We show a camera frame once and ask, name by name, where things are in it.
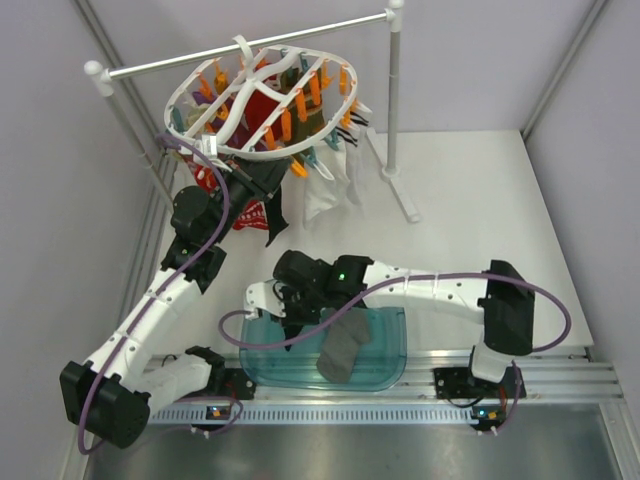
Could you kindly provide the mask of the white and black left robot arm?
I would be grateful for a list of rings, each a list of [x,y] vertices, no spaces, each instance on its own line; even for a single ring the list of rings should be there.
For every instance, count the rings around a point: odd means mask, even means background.
[[[247,205],[280,202],[289,165],[286,159],[234,157],[214,191],[190,185],[174,196],[174,239],[151,285],[100,348],[83,363],[69,362],[60,374],[81,453],[92,451],[87,433],[125,449],[163,408],[193,392],[214,397],[223,391],[224,360],[209,348],[190,347],[163,367],[145,369],[161,340],[217,277],[226,258],[219,244]]]

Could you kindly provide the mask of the white oval clip hanger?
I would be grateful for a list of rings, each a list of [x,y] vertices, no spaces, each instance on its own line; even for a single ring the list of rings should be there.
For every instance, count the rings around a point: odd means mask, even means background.
[[[335,147],[352,120],[358,75],[335,54],[276,44],[197,66],[169,97],[166,131],[214,157],[268,161]]]

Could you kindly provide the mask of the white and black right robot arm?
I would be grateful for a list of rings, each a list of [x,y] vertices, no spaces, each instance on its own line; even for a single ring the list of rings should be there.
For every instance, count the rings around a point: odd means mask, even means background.
[[[486,271],[462,278],[393,267],[367,256],[342,255],[334,262],[286,251],[273,270],[284,303],[286,338],[318,325],[326,309],[402,308],[446,313],[478,323],[466,382],[478,396],[503,384],[512,360],[533,351],[535,294],[515,267],[494,260]]]

